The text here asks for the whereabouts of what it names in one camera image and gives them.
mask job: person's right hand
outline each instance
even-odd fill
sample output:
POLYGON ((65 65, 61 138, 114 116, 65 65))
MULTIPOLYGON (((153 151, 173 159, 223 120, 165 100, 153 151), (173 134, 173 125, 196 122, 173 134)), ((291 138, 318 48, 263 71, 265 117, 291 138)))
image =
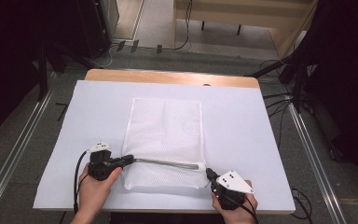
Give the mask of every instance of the person's right hand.
MULTIPOLYGON (((250 180, 245 180, 249 186, 252 186, 252 182, 250 180)), ((245 194, 246 198, 249 200, 245 200, 243 206, 249 208, 249 210, 253 211, 252 206, 256 210, 257 208, 257 200, 253 194, 245 194)), ((219 201, 216 198, 216 195, 212 193, 212 200, 213 200, 213 208, 216 209, 224 218, 226 224, 254 224, 255 220, 251 214, 249 214, 244 209, 238 207, 234 211, 230 210, 223 210, 220 206, 219 201)))

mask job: metal track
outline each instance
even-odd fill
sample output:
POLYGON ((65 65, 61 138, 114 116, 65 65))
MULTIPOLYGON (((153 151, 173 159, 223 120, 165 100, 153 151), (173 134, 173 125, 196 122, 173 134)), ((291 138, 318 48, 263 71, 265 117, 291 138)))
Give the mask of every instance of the metal track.
POLYGON ((293 105, 290 105, 289 108, 330 216, 335 224, 346 224, 347 221, 345 220, 344 214, 339 205, 336 193, 327 178, 327 174, 325 173, 322 163, 319 160, 315 147, 310 140, 310 135, 308 134, 304 121, 301 118, 301 115, 296 112, 293 105))
POLYGON ((32 134, 34 133, 34 129, 39 122, 40 118, 43 115, 43 112, 48 105, 48 101, 51 97, 52 91, 55 86, 55 82, 57 79, 57 75, 55 73, 51 74, 50 77, 50 88, 46 94, 46 96, 40 101, 36 103, 33 113, 28 118, 24 128, 22 129, 19 138, 17 139, 14 147, 11 149, 10 154, 7 157, 4 165, 0 171, 0 198, 8 184, 9 179, 14 173, 17 164, 20 161, 22 153, 24 149, 27 147, 29 140, 31 139, 32 134))

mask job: person's left hand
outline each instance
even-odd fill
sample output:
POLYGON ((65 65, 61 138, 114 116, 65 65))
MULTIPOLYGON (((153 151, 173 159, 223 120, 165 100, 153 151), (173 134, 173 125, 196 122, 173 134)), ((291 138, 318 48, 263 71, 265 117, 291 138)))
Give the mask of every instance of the person's left hand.
POLYGON ((98 181, 92 176, 87 175, 89 167, 83 170, 79 181, 83 182, 79 186, 79 209, 71 223, 91 223, 100 213, 106 198, 110 193, 110 188, 121 174, 121 168, 116 168, 104 181, 98 181))

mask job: wooden desk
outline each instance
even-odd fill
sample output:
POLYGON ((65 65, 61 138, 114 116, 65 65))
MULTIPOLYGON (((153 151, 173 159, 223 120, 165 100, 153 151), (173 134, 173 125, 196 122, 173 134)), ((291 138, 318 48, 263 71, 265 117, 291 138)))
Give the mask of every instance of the wooden desk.
MULTIPOLYGON (((174 0, 176 20, 186 18, 189 0, 174 0)), ((280 58, 287 56, 302 31, 309 28, 318 0, 193 0, 191 20, 268 27, 280 58)))
MULTIPOLYGON (((105 69, 89 70, 86 81, 77 82, 34 208, 72 209, 78 157, 95 142, 104 140, 112 147, 112 157, 121 156, 133 98, 201 102, 207 165, 220 175, 232 169, 251 179, 258 214, 290 214, 296 209, 255 78, 105 69)), ((216 213, 209 187, 127 190, 121 178, 103 210, 216 213)))

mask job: gray carpet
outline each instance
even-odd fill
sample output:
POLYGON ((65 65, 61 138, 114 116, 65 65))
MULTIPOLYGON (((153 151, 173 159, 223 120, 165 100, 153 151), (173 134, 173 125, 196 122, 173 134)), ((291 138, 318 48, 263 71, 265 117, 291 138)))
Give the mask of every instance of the gray carpet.
MULTIPOLYGON (((242 76, 252 74, 262 63, 258 60, 196 54, 188 52, 164 51, 157 55, 152 49, 138 49, 130 53, 126 47, 120 52, 112 50, 113 62, 108 68, 148 69, 162 71, 185 71, 213 73, 222 75, 242 76)), ((58 84, 48 103, 46 111, 37 125, 34 134, 22 155, 14 175, 0 200, 0 223, 59 223, 62 212, 43 212, 32 209, 38 181, 48 163, 49 156, 57 140, 62 120, 57 120, 63 110, 62 105, 68 104, 76 81, 83 79, 87 70, 77 63, 68 60, 68 67, 64 74, 59 75, 58 84)), ((97 63, 109 63, 109 58, 103 55, 97 63)), ((260 78, 263 95, 281 93, 281 84, 274 77, 260 78)), ((21 105, 10 115, 0 129, 0 168, 13 147, 16 138, 32 112, 37 97, 37 88, 24 98, 21 105)), ((283 99, 277 97, 268 99, 266 105, 283 99)), ((317 122, 307 112, 303 118, 309 128, 310 135, 323 160, 339 199, 358 198, 358 168, 350 163, 336 163, 328 154, 328 147, 324 141, 317 122)), ((271 126, 276 139, 282 132, 280 153, 289 184, 305 193, 312 203, 313 223, 333 223, 324 203, 314 174, 310 168, 307 155, 298 136, 296 126, 289 110, 286 110, 282 120, 282 113, 273 116, 271 126)), ((304 216, 298 204, 296 214, 304 216)), ((348 223, 358 223, 358 204, 346 203, 343 210, 348 223)), ((72 212, 66 215, 64 223, 69 223, 72 212)), ((260 216, 262 223, 308 223, 307 220, 296 219, 288 215, 260 216)), ((109 214, 103 213, 95 223, 108 223, 109 214)))

